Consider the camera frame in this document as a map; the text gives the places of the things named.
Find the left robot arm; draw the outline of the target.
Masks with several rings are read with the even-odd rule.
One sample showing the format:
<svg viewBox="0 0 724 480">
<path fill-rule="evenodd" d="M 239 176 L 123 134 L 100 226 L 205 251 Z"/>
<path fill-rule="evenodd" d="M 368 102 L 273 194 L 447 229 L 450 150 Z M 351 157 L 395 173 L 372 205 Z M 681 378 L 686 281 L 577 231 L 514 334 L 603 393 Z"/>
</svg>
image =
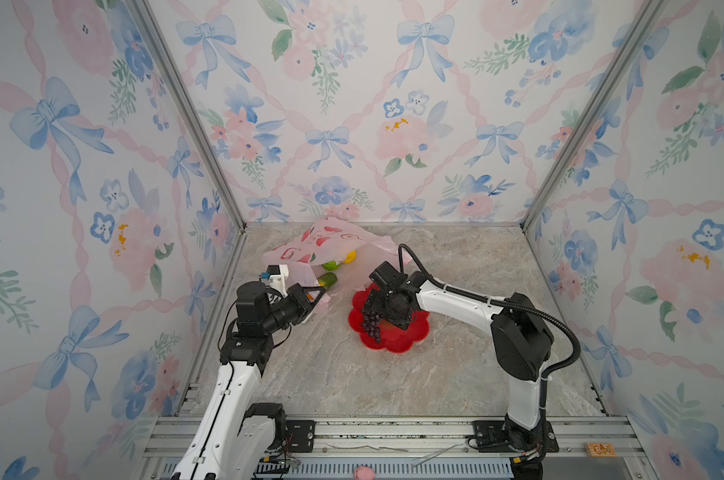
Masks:
<svg viewBox="0 0 724 480">
<path fill-rule="evenodd" d="M 282 293 L 261 281 L 238 287 L 215 389 L 174 479 L 250 479 L 265 454 L 284 449 L 284 407 L 252 398 L 276 348 L 274 334 L 305 321 L 325 293 L 300 284 Z"/>
</svg>

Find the dark grape bunch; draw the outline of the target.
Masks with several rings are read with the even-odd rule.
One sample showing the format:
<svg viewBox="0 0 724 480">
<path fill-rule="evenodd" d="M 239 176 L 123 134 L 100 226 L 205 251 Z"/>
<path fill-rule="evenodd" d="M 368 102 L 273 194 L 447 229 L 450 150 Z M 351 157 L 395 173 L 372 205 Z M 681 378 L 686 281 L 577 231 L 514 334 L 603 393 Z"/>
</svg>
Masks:
<svg viewBox="0 0 724 480">
<path fill-rule="evenodd" d="M 376 312 L 367 312 L 363 314 L 363 320 L 361 324 L 363 331 L 376 344 L 380 344 L 382 342 L 381 324 L 383 320 L 383 316 Z"/>
</svg>

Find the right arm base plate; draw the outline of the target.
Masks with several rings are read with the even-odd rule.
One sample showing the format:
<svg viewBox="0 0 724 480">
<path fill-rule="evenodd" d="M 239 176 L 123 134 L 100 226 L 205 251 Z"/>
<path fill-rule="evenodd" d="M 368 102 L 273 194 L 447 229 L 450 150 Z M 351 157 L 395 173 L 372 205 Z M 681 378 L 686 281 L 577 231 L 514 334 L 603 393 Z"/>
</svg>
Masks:
<svg viewBox="0 0 724 480">
<path fill-rule="evenodd" d="M 506 420 L 476 420 L 472 423 L 473 447 L 482 453 L 509 453 L 532 455 L 540 447 L 546 453 L 560 451 L 557 436 L 549 421 L 533 430 Z"/>
</svg>

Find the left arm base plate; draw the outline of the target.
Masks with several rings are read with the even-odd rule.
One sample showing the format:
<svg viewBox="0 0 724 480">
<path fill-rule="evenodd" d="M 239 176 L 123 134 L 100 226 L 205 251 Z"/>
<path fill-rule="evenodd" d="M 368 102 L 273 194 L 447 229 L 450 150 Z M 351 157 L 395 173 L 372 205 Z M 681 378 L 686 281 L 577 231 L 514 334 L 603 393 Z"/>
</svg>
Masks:
<svg viewBox="0 0 724 480">
<path fill-rule="evenodd" d="M 288 453 L 312 453 L 316 436 L 314 420 L 286 420 L 278 425 L 277 447 Z"/>
</svg>

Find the green custard apple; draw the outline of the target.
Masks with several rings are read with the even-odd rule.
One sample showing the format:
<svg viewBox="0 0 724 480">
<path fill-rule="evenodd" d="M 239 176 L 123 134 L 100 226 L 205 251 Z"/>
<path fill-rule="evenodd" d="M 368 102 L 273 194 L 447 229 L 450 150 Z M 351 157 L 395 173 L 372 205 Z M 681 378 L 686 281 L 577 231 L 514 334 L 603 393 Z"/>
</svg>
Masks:
<svg viewBox="0 0 724 480">
<path fill-rule="evenodd" d="M 326 271 L 335 271 L 335 270 L 337 270 L 337 269 L 340 267 L 340 264 L 339 264 L 338 262 L 336 262 L 336 261 L 329 261 L 329 262 L 327 262 L 327 263 L 324 263 L 324 264 L 322 265 L 322 267 L 323 267 Z"/>
</svg>

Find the yellow fruit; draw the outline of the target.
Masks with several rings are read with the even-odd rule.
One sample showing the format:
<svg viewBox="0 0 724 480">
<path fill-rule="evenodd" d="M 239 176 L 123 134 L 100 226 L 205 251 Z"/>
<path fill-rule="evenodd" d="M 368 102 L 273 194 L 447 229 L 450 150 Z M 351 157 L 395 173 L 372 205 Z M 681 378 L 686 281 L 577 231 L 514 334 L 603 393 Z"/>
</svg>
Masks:
<svg viewBox="0 0 724 480">
<path fill-rule="evenodd" d="M 356 258 L 357 258 L 357 252 L 356 252 L 356 251 L 352 251 L 352 252 L 350 252 L 350 253 L 346 256 L 346 258 L 345 258 L 345 260 L 343 261 L 343 263 L 344 263 L 344 264 L 351 264 L 351 263 L 353 263 L 353 262 L 356 260 Z"/>
</svg>

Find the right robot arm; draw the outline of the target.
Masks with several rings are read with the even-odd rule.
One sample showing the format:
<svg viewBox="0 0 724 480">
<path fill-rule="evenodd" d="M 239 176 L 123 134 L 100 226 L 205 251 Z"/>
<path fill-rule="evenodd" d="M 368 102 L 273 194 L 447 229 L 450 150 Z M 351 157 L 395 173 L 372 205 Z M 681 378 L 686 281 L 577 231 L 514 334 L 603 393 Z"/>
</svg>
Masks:
<svg viewBox="0 0 724 480">
<path fill-rule="evenodd" d="M 371 274 L 364 318 L 406 330 L 419 312 L 459 320 L 490 335 L 497 363 L 509 377 L 508 411 L 499 444 L 517 452 L 548 447 L 544 372 L 554 337 L 528 297 L 489 297 L 438 281 L 422 271 L 404 273 L 388 262 Z"/>
</svg>

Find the pink plastic bag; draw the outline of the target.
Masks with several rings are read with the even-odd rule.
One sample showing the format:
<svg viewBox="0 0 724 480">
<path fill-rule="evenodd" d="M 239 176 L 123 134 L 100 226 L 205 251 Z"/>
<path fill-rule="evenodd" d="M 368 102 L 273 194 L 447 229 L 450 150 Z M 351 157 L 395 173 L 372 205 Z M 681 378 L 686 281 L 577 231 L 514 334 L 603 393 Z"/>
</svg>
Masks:
<svg viewBox="0 0 724 480">
<path fill-rule="evenodd" d="M 346 256 L 357 252 L 356 260 L 344 264 Z M 289 286 L 317 286 L 317 279 L 326 271 L 322 265 L 336 261 L 340 267 L 333 271 L 338 282 L 329 289 L 315 309 L 326 312 L 331 302 L 348 292 L 362 291 L 370 285 L 370 274 L 384 261 L 398 264 L 397 245 L 388 236 L 378 236 L 368 230 L 337 218 L 328 217 L 315 222 L 294 240 L 280 245 L 262 256 L 265 265 L 285 264 L 289 267 Z"/>
</svg>

